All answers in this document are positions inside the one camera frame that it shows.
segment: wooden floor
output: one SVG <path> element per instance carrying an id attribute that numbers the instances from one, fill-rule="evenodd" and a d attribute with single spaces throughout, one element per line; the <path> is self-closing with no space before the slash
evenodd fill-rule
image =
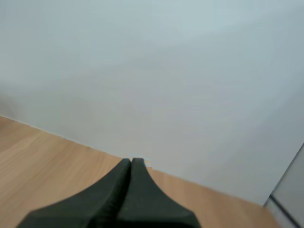
<path id="1" fill-rule="evenodd" d="M 108 173 L 121 158 L 0 117 L 0 227 L 69 197 Z M 278 228 L 270 212 L 149 169 L 160 188 L 195 212 L 204 228 Z"/>

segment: light wood grain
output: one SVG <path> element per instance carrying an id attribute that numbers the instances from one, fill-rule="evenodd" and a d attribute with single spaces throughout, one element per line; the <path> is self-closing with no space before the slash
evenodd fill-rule
<path id="1" fill-rule="evenodd" d="M 120 160 L 0 117 L 0 227 L 16 227 L 30 210 L 87 188 Z M 279 228 L 263 207 L 153 169 L 149 173 L 204 228 Z"/>

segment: gray panel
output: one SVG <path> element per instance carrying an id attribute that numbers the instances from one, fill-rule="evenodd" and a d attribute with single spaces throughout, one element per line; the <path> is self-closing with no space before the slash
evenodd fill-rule
<path id="1" fill-rule="evenodd" d="M 304 227 L 304 152 L 301 150 L 273 195 Z"/>

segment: wooden surface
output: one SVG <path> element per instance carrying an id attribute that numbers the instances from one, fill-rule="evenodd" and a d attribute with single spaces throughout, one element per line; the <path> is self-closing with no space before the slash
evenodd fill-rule
<path id="1" fill-rule="evenodd" d="M 107 174 L 120 158 L 0 117 L 0 227 L 13 228 L 33 209 L 69 197 Z M 279 228 L 270 212 L 149 169 L 204 228 Z"/>

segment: white backdrop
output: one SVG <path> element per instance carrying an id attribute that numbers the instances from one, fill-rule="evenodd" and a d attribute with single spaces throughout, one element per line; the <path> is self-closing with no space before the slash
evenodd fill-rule
<path id="1" fill-rule="evenodd" d="M 304 142 L 296 0 L 2 0 L 0 115 L 263 204 Z"/>

